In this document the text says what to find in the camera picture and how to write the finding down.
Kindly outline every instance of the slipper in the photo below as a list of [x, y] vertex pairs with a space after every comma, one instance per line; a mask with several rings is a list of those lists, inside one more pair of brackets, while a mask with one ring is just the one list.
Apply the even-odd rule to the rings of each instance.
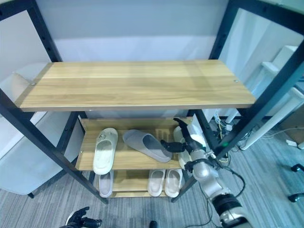
[[[179, 126], [177, 126], [174, 129], [173, 137], [174, 137], [174, 141], [176, 141], [178, 143], [184, 143], [185, 142], [185, 139], [184, 139], [184, 137], [182, 136], [182, 133], [181, 133], [181, 128]], [[187, 162], [192, 161], [188, 151], [186, 151], [186, 150], [184, 150], [181, 153], [178, 153], [178, 157], [179, 157], [180, 166], [183, 170], [185, 169], [185, 164]]]
[[107, 198], [112, 194], [114, 171], [111, 170], [105, 175], [99, 177], [99, 195]]
[[123, 135], [123, 141], [133, 149], [136, 149], [159, 162], [168, 162], [172, 158], [172, 153], [167, 151], [161, 143], [149, 133], [138, 130], [128, 130]]
[[98, 175], [107, 174], [113, 166], [118, 132], [114, 128], [103, 129], [96, 139], [93, 170]]
[[159, 196], [162, 192], [162, 184], [166, 170], [150, 170], [148, 179], [148, 193], [151, 196]]
[[167, 170], [165, 183], [165, 193], [167, 196], [175, 198], [179, 195], [181, 188], [181, 179], [181, 169]]

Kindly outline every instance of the chair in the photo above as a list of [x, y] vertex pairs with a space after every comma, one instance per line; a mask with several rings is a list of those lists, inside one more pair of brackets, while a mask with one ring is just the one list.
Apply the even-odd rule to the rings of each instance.
[[[294, 172], [298, 172], [299, 170], [304, 171], [304, 166], [301, 164], [296, 164], [293, 167], [291, 167], [291, 170]], [[297, 193], [297, 194], [288, 196], [288, 199], [294, 203], [294, 202], [297, 202], [300, 199], [300, 197], [303, 197], [303, 196], [304, 196], [304, 192], [301, 192], [301, 193]]]

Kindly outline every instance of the wooden shelf board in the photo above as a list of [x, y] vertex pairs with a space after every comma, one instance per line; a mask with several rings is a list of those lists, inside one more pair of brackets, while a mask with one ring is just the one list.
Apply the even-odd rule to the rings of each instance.
[[[111, 198], [124, 198], [124, 197], [153, 197], [147, 191], [138, 192], [113, 192]], [[168, 197], [164, 191], [158, 197]]]
[[93, 170], [96, 138], [101, 130], [113, 127], [118, 131], [118, 143], [115, 151], [113, 170], [151, 170], [179, 169], [177, 154], [167, 163], [159, 162], [123, 142], [123, 133], [129, 129], [138, 129], [153, 134], [158, 140], [173, 141], [173, 130], [177, 123], [171, 118], [163, 119], [84, 119], [81, 120], [86, 133], [78, 156], [76, 168], [82, 171]]
[[114, 171], [113, 191], [147, 191], [149, 170]]
[[220, 60], [58, 62], [18, 98], [23, 111], [248, 108], [255, 98]]
[[[111, 198], [151, 197], [148, 193], [149, 170], [114, 171], [113, 193]], [[95, 176], [94, 185], [99, 189], [99, 175]], [[167, 196], [163, 191], [161, 197]]]

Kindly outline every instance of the shelf post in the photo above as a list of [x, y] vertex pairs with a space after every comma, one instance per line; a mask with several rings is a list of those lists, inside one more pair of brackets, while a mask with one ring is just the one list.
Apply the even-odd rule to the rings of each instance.
[[23, 112], [0, 89], [0, 114], [17, 128], [25, 137], [35, 144], [50, 159], [82, 184], [104, 204], [108, 200], [99, 195], [99, 191], [76, 169], [73, 164], [43, 135], [43, 133], [29, 120], [22, 118]]

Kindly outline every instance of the gray slipper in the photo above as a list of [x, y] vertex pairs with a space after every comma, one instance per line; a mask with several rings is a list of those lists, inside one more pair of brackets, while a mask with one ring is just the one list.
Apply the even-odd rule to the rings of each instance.
[[123, 135], [123, 141], [133, 149], [136, 149], [159, 162], [168, 162], [172, 158], [172, 153], [168, 152], [161, 143], [149, 133], [139, 130], [128, 130]]

